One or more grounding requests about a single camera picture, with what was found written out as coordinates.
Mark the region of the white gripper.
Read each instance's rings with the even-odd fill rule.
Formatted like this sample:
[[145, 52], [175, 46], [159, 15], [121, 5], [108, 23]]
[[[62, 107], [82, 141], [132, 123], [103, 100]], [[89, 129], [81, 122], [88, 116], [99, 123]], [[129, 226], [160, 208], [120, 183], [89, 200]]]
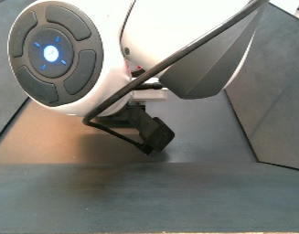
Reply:
[[132, 90], [131, 94], [131, 101], [133, 102], [163, 101], [165, 98], [167, 88], [157, 81], [143, 83]]

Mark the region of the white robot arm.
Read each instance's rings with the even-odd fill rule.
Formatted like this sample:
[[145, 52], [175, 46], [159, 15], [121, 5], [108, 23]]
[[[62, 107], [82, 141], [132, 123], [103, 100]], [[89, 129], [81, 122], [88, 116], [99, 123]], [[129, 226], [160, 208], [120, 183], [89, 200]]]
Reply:
[[143, 69], [181, 99], [216, 95], [249, 51], [268, 0], [36, 0], [8, 34], [32, 100], [82, 116]]

